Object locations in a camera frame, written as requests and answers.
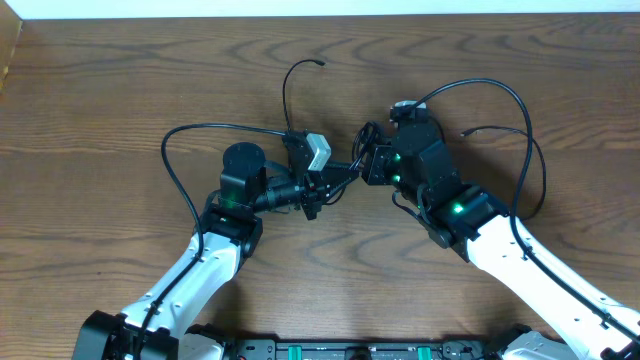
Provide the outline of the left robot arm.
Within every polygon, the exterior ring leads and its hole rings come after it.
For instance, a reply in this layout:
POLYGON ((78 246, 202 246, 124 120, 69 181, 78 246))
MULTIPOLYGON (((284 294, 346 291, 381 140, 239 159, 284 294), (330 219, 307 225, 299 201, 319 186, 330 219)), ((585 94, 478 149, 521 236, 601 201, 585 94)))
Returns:
POLYGON ((269 162, 256 144, 223 154, 220 187, 194 211, 194 233, 176 263, 119 314, 91 314, 80 328, 75 359, 221 359, 225 343, 191 332, 209 299, 252 256, 263 232, 261 213, 284 207, 313 220, 359 173, 334 162, 326 139, 309 132, 282 136, 288 165, 269 162))

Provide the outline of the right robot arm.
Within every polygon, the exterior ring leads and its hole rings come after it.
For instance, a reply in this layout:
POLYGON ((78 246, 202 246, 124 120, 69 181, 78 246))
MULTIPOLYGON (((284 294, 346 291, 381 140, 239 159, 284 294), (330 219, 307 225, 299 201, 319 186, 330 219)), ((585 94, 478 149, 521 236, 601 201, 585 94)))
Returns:
POLYGON ((392 185, 444 249, 508 287, 578 359, 636 359, 639 313, 600 291, 545 248, 500 200, 465 183, 438 126, 367 125, 354 143, 369 184, 392 185))

